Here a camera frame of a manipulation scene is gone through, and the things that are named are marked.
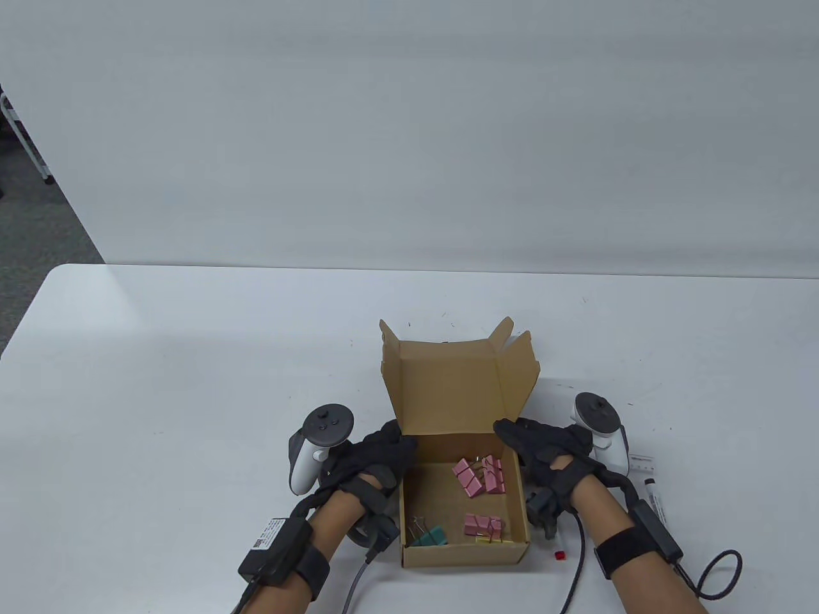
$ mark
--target marker pen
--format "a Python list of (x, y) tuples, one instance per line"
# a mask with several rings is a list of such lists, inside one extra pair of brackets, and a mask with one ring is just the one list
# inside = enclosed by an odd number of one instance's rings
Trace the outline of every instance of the marker pen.
[(660, 522), (662, 522), (662, 524), (668, 528), (668, 520), (666, 520), (665, 512), (663, 511), (663, 501), (660, 499), (657, 483), (654, 481), (653, 477), (647, 477), (645, 479), (645, 490), (649, 494), (649, 503), (651, 504), (651, 508), (654, 510), (654, 513), (657, 514), (657, 518), (659, 518)]

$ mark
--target gray floor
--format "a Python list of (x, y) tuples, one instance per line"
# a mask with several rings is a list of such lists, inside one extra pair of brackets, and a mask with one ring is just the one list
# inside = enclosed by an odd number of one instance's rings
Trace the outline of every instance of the gray floor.
[(1, 354), (48, 271), (102, 259), (60, 188), (43, 183), (7, 126), (0, 130), (0, 190)]

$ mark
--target pink binder clip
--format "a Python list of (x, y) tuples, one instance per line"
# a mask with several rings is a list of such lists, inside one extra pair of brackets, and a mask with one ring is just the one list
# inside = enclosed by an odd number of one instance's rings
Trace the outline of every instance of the pink binder clip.
[(460, 459), (458, 464), (452, 468), (452, 472), (458, 478), (458, 481), (463, 486), (467, 496), (470, 499), (478, 496), (480, 493), (486, 490), (484, 485), (475, 475), (475, 471), (473, 471), (473, 469), (469, 466), (466, 458)]
[(488, 494), (505, 494), (506, 483), (500, 459), (491, 454), (483, 459), (483, 480), (486, 482)]
[(504, 522), (498, 516), (479, 516), (467, 514), (464, 517), (464, 535), (488, 537), (491, 541), (500, 541)]

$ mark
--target gray cable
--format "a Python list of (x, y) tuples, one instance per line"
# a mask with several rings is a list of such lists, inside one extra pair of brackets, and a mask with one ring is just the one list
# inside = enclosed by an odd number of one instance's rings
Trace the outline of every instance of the gray cable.
[(367, 569), (369, 562), (364, 561), (364, 564), (361, 565), (359, 572), (355, 574), (355, 579), (353, 583), (350, 585), (350, 592), (347, 593), (347, 600), (344, 602), (344, 608), (342, 609), (342, 614), (347, 614), (347, 609), (350, 607), (350, 602), (353, 600), (353, 593), (355, 592), (355, 587), (358, 585), (358, 581), (361, 580), (361, 576), (364, 575), (364, 570)]

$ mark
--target white wall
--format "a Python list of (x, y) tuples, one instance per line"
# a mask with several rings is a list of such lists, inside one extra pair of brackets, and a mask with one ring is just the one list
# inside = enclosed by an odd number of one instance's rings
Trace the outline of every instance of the white wall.
[(819, 276), (815, 0), (6, 0), (109, 262)]

